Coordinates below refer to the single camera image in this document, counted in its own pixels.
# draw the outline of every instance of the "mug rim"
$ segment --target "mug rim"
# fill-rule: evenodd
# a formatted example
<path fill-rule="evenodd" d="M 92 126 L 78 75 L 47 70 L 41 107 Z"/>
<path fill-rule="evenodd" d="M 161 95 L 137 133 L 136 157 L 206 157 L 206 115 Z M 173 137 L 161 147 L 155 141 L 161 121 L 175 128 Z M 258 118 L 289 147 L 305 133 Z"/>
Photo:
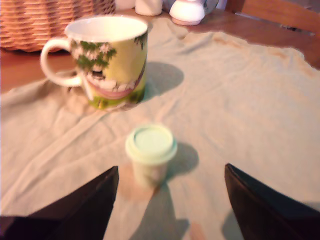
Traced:
<path fill-rule="evenodd" d="M 138 32 L 137 34 L 134 35 L 130 35 L 130 36 L 124 36 L 124 37 L 119 37 L 116 40 L 111 40 L 110 38 L 108 38 L 108 36 L 92 36 L 92 35 L 83 35 L 80 33 L 76 33 L 72 30 L 70 30 L 70 27 L 72 25 L 76 25 L 79 24 L 82 21 L 85 20 L 90 20 L 90 19 L 111 19 L 111 18 L 125 18 L 125 19 L 134 19 L 142 24 L 144 24 L 145 28 L 143 29 L 143 31 Z M 78 18 L 77 20 L 70 22 L 64 29 L 64 34 L 67 35 L 69 38 L 73 39 L 73 40 L 78 40 L 78 41 L 85 41 L 85 42 L 93 42 L 93 43 L 114 43 L 114 42 L 121 42 L 121 41 L 126 41 L 126 40 L 130 40 L 136 37 L 139 37 L 145 33 L 148 32 L 148 22 L 136 17 L 136 16 L 130 16 L 130 15 L 125 15 L 125 14 L 112 14 L 112 15 L 96 15 L 96 16 L 88 16 L 88 17 L 81 17 Z"/>

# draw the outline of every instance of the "black object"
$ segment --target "black object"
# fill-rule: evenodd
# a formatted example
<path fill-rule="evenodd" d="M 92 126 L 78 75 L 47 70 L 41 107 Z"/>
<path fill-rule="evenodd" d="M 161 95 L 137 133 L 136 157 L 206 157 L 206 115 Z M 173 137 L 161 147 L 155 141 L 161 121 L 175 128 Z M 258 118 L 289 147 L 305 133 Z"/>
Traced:
<path fill-rule="evenodd" d="M 29 216 L 1 216 L 0 240 L 102 240 L 118 182 L 114 166 Z"/>
<path fill-rule="evenodd" d="M 320 240 L 320 212 L 228 163 L 224 178 L 245 240 Z"/>

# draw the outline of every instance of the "lid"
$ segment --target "lid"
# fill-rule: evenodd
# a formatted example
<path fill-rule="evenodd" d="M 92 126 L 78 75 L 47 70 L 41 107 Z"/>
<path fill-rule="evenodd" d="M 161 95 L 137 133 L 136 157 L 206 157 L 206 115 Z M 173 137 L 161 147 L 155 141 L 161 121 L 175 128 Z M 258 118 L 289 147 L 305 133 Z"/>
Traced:
<path fill-rule="evenodd" d="M 125 150 L 133 161 L 158 165 L 175 156 L 177 142 L 166 127 L 159 124 L 148 124 L 136 128 L 128 136 Z"/>

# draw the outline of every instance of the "wrinkled fabric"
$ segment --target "wrinkled fabric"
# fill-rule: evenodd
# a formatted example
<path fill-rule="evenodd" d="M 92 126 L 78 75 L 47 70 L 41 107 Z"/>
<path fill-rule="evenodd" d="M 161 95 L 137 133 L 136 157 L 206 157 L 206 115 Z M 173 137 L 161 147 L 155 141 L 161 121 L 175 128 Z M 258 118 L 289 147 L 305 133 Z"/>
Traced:
<path fill-rule="evenodd" d="M 146 67 L 144 100 L 127 111 L 95 110 L 80 88 L 47 80 L 1 96 L 2 214 L 31 214 L 119 166 L 104 239 L 242 239 L 226 163 L 320 209 L 320 71 L 301 52 L 159 18 Z M 178 141 L 155 193 L 135 184 L 125 153 L 130 131 L 150 122 Z"/>

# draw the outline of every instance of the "ceramic mug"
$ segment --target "ceramic mug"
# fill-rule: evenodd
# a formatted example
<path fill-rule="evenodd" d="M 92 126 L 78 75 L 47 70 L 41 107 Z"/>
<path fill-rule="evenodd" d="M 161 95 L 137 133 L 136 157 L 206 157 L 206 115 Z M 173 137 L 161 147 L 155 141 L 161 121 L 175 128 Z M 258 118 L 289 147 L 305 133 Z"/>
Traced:
<path fill-rule="evenodd" d="M 79 87 L 94 107 L 114 110 L 135 105 L 144 97 L 148 24 L 131 16 L 82 18 L 64 31 L 67 38 L 52 38 L 40 56 L 42 71 L 64 87 Z M 71 53 L 77 75 L 64 78 L 48 65 L 48 53 L 60 48 Z"/>

